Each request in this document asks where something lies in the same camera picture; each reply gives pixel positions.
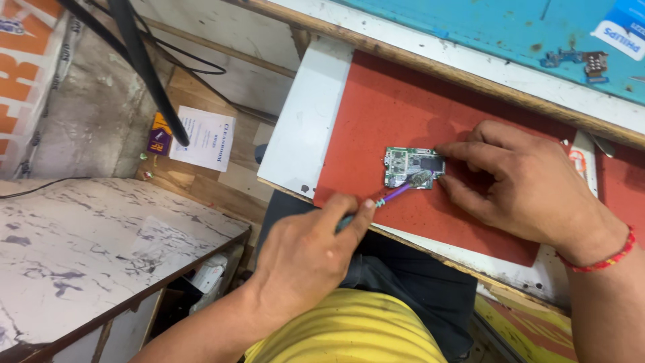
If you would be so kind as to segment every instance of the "white paper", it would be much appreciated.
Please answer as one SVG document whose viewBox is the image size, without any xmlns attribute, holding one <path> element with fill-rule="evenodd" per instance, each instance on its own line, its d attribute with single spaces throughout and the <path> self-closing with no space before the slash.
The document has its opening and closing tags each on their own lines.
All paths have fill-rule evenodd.
<svg viewBox="0 0 645 363">
<path fill-rule="evenodd" d="M 179 106 L 177 114 L 186 129 L 190 145 L 172 139 L 170 158 L 217 171 L 226 171 L 233 145 L 235 118 Z"/>
</svg>

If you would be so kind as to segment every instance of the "right hand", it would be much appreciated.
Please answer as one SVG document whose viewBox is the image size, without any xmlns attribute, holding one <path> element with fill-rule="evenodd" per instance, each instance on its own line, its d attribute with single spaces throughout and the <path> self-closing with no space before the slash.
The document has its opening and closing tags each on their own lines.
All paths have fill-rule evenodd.
<svg viewBox="0 0 645 363">
<path fill-rule="evenodd" d="M 626 242 L 625 223 L 594 197 L 557 143 L 482 121 L 466 142 L 435 150 L 495 176 L 486 196 L 453 176 L 439 178 L 450 200 L 486 225 L 552 245 L 579 266 L 615 254 Z"/>
</svg>

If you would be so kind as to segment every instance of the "hand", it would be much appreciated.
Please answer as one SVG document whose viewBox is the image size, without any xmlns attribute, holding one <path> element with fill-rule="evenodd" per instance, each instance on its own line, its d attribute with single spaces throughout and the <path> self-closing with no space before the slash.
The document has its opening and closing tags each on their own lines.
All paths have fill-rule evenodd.
<svg viewBox="0 0 645 363">
<path fill-rule="evenodd" d="M 366 200 L 338 234 L 336 225 L 359 209 L 356 198 L 332 196 L 324 208 L 279 220 L 264 243 L 255 273 L 244 284 L 260 314 L 277 329 L 316 306 L 347 274 L 352 254 L 372 222 L 375 204 Z"/>
<path fill-rule="evenodd" d="M 552 245 L 575 265 L 598 262 L 625 244 L 627 226 L 594 197 L 557 143 L 483 121 L 466 142 L 435 150 L 495 176 L 486 196 L 452 176 L 439 178 L 454 204 L 487 225 Z"/>
</svg>

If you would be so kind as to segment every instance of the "brush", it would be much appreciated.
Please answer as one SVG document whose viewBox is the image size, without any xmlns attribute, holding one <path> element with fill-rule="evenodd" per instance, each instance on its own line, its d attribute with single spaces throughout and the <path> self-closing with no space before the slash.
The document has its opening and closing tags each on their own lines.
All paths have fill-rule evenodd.
<svg viewBox="0 0 645 363">
<path fill-rule="evenodd" d="M 404 191 L 407 191 L 410 188 L 420 187 L 423 183 L 427 182 L 432 178 L 432 174 L 433 172 L 431 170 L 424 170 L 424 171 L 420 171 L 412 174 L 405 184 L 398 187 L 391 194 L 378 200 L 376 202 L 376 208 L 381 208 L 383 205 L 385 205 L 386 202 L 401 195 Z M 353 218 L 354 216 L 347 216 L 343 218 L 336 226 L 336 233 L 340 232 L 343 228 L 347 227 L 347 225 L 350 224 Z"/>
</svg>

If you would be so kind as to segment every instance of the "dark pants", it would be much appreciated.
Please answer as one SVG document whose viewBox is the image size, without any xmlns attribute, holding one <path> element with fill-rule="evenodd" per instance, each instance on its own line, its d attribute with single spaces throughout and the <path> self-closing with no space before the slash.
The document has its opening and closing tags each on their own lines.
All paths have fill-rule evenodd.
<svg viewBox="0 0 645 363">
<path fill-rule="evenodd" d="M 274 191 L 258 241 L 258 250 L 279 219 L 315 207 Z M 430 255 L 368 231 L 340 287 L 394 296 L 419 316 L 448 362 L 467 357 L 473 339 L 466 331 L 475 305 L 477 279 Z"/>
</svg>

